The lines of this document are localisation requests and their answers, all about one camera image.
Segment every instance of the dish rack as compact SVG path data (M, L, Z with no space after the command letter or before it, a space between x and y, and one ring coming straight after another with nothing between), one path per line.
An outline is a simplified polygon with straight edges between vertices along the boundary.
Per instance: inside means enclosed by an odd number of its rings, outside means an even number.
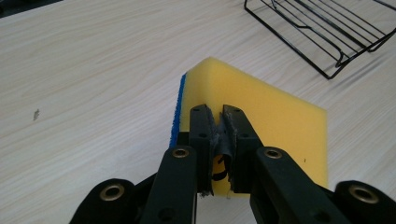
M380 0L245 0L244 8L327 79L396 33L396 8Z

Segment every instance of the dark spot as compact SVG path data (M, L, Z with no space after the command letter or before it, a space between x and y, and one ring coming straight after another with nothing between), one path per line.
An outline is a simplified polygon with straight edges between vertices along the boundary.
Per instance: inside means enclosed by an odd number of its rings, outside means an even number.
M158 214L158 218L162 222L171 222L176 219L176 210L173 208L164 208Z
M40 110L37 109L37 111L35 111L35 114L33 115L33 121L37 120L39 115L40 115Z

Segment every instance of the screw hole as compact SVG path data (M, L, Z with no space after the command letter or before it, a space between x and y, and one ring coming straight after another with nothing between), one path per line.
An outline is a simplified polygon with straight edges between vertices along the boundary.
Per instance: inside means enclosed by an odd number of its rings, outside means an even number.
M172 151L172 155L176 158L185 158L189 155L189 151L184 148L178 148Z
M265 155L271 159L279 159L282 157L282 153L274 150L274 149L266 149L265 150Z
M326 212L316 209L310 211L311 216L319 222L330 222L331 217Z
M364 203L378 203L378 197L369 189L361 186L352 185L349 187L349 193L356 199Z
M158 213L158 218L162 222L169 222L175 219L176 211L173 208L164 208Z
M112 184L112 185L108 185L100 192L100 198L103 201L107 201L107 202L115 201L118 198L120 198L123 193L124 193L123 185Z

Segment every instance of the wood grain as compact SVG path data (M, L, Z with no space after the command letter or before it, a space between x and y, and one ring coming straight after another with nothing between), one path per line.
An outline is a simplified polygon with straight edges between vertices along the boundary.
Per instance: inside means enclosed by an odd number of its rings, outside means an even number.
M0 223L68 223L99 182L155 173L180 77L208 56L328 111L330 189L396 199L396 38L328 81L243 1L67 0L0 20ZM255 219L215 197L197 222Z

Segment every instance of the yellow sponge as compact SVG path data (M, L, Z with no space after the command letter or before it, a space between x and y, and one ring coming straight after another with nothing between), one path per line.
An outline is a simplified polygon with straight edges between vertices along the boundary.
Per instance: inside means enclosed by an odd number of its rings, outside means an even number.
M207 104L215 122L223 105L241 108L262 143L286 150L319 185L327 187L326 111L245 74L214 58L192 68L180 88L179 116L174 125L190 130L190 110ZM214 159L214 173L218 167ZM227 178L213 182L215 195L230 195Z

